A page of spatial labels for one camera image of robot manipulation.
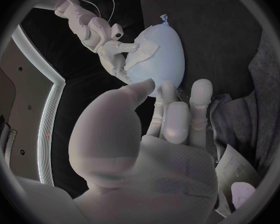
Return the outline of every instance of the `gray cloth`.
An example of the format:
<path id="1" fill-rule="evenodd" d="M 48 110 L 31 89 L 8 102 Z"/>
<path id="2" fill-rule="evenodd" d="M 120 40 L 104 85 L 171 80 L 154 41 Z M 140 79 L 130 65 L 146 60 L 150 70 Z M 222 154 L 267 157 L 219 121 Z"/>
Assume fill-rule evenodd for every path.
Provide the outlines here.
<path id="1" fill-rule="evenodd" d="M 264 177 L 280 141 L 280 66 L 264 32 L 249 71 L 254 82 L 250 95 L 236 100 L 227 94 L 214 97 L 210 105 L 208 135 L 212 139 L 209 138 L 208 150 L 217 160 L 229 144 Z"/>

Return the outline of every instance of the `gray fabric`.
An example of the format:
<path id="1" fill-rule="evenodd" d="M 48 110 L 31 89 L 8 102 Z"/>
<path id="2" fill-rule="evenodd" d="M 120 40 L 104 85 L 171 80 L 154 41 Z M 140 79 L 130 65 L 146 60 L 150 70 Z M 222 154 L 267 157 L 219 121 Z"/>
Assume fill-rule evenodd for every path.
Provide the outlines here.
<path id="1" fill-rule="evenodd" d="M 219 102 L 210 117 L 209 136 L 216 136 L 208 147 L 217 158 L 227 144 L 238 150 L 264 177 L 280 141 L 280 66 L 267 34 L 262 33 L 258 52 L 249 65 L 254 90 L 249 96 L 232 100 L 230 95 L 216 96 L 210 109 Z"/>

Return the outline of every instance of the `white robotic arm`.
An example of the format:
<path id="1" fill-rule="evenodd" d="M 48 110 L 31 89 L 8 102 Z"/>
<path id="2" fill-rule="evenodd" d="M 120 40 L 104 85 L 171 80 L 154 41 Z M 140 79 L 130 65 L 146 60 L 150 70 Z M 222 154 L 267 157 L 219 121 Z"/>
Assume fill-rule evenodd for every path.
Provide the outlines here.
<path id="1" fill-rule="evenodd" d="M 139 45 L 118 41 L 124 34 L 119 24 L 111 27 L 106 20 L 82 8 L 78 0 L 42 0 L 35 8 L 54 10 L 57 16 L 68 19 L 72 32 L 85 47 L 98 53 L 108 73 L 126 84 L 132 83 L 124 70 L 126 59 L 121 53 L 135 52 Z"/>

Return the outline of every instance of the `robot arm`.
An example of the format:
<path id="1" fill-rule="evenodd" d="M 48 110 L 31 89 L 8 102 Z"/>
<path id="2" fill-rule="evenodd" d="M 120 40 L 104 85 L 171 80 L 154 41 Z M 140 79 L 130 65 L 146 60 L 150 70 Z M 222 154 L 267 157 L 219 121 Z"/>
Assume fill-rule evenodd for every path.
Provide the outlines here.
<path id="1" fill-rule="evenodd" d="M 119 24 L 111 27 L 106 20 L 82 8 L 78 0 L 42 0 L 35 8 L 53 10 L 57 16 L 68 19 L 72 32 L 85 47 L 98 53 L 108 73 L 126 84 L 132 83 L 124 70 L 126 59 L 121 53 L 135 52 L 139 46 L 118 41 L 124 34 Z"/>

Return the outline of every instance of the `paper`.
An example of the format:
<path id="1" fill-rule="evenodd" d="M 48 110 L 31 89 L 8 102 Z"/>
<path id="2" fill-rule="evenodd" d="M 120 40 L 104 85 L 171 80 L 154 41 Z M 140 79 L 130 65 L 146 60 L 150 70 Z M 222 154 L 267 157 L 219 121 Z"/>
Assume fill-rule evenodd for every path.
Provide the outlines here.
<path id="1" fill-rule="evenodd" d="M 222 203 L 219 203 L 219 208 L 216 210 L 218 213 L 226 205 L 226 202 L 231 212 L 235 210 L 231 191 L 234 183 L 244 182 L 256 188 L 261 182 L 254 167 L 230 145 L 227 145 L 224 155 L 216 167 L 216 172 L 220 190 L 226 198 L 225 203 L 224 199 L 221 199 Z"/>

